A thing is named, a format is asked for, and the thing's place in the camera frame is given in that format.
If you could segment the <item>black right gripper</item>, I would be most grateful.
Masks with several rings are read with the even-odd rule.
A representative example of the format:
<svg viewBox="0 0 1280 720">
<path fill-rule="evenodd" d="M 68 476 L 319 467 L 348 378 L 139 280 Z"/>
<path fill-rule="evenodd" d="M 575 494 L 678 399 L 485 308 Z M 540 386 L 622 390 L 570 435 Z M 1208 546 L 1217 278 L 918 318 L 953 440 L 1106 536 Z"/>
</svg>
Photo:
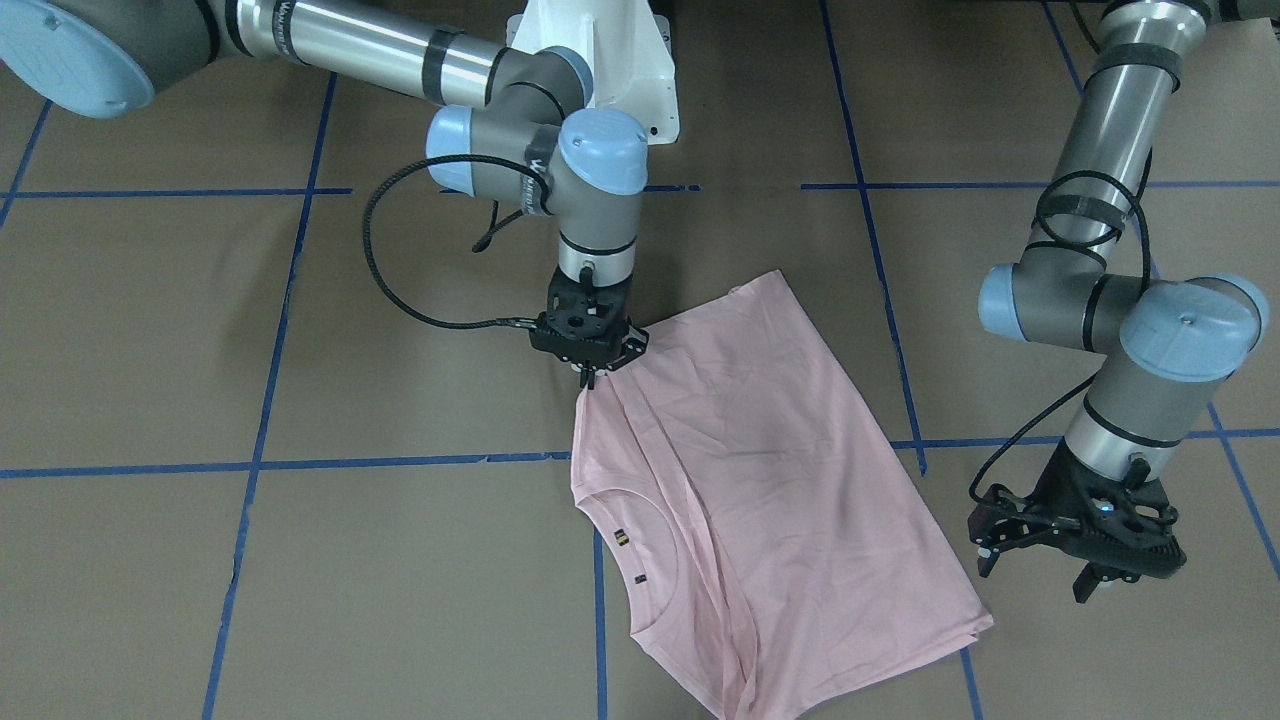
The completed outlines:
<svg viewBox="0 0 1280 720">
<path fill-rule="evenodd" d="M 530 345 L 572 363 L 580 389 L 593 389 L 598 366 L 616 372 L 646 352 L 649 333 L 630 318 L 631 286 L 626 279 L 594 287 L 557 269 L 548 286 L 547 309 L 530 331 Z"/>
</svg>

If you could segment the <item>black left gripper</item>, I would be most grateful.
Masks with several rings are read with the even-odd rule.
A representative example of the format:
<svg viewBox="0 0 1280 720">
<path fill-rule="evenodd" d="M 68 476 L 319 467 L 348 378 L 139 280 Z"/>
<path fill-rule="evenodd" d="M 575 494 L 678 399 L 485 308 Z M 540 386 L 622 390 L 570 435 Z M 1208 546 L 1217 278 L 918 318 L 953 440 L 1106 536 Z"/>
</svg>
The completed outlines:
<svg viewBox="0 0 1280 720">
<path fill-rule="evenodd" d="M 1092 562 L 1071 584 L 1076 603 L 1108 587 L 1114 577 L 1166 579 L 1187 562 L 1172 532 L 1178 510 L 1143 454 L 1133 454 L 1114 479 L 1085 465 L 1060 441 L 1030 492 L 1030 512 L 1002 484 L 991 486 L 979 498 L 968 518 L 979 577 L 989 577 L 1006 552 L 1050 536 L 1053 547 Z"/>
</svg>

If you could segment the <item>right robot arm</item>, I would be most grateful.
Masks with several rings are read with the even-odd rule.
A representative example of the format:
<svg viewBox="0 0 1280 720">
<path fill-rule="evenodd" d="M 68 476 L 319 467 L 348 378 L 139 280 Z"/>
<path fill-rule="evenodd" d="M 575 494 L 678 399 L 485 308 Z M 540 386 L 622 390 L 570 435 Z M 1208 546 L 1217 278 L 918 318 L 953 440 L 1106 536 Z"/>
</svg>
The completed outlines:
<svg viewBox="0 0 1280 720">
<path fill-rule="evenodd" d="M 389 176 L 364 209 L 362 250 L 380 292 L 435 328 L 526 331 L 585 389 L 646 352 L 630 296 L 650 133 L 631 114 L 594 104 L 594 72 L 576 50 L 527 53 L 360 1 L 5 1 L 1 15 L 3 61 L 82 117 L 145 108 L 234 55 L 282 58 L 433 104 L 422 159 Z M 444 188 L 513 208 L 492 218 L 475 252 L 521 217 L 557 220 L 557 268 L 538 316 L 445 322 L 390 288 L 374 254 L 374 214 L 421 170 Z"/>
</svg>

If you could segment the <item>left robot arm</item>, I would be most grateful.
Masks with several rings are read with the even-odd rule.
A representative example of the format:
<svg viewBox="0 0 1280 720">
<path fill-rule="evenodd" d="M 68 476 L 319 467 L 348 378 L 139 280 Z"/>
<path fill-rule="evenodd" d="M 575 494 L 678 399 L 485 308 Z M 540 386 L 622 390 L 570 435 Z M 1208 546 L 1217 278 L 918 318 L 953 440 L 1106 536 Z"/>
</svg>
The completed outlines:
<svg viewBox="0 0 1280 720">
<path fill-rule="evenodd" d="M 1082 400 L 1028 495 L 983 487 L 966 520 L 988 577 L 1014 550 L 1080 559 L 1071 592 L 1166 579 L 1187 556 L 1164 469 L 1217 388 L 1265 337 L 1270 307 L 1229 274 L 1160 281 L 1140 205 L 1155 136 L 1208 29 L 1277 14 L 1275 1 L 1112 1 L 1051 182 L 1036 200 L 1016 263 L 980 287 L 982 325 L 1010 340 L 1098 354 L 1100 369 L 1064 395 Z"/>
</svg>

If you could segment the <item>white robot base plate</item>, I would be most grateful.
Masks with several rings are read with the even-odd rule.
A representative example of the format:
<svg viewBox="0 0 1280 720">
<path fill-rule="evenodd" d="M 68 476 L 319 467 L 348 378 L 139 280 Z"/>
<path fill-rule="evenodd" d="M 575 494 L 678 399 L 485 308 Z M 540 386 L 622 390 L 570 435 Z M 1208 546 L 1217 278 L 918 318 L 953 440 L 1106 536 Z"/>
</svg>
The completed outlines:
<svg viewBox="0 0 1280 720">
<path fill-rule="evenodd" d="M 506 22 L 506 44 L 525 53 L 576 51 L 591 72 L 590 108 L 639 120 L 652 145 L 681 135 L 672 1 L 526 1 Z"/>
</svg>

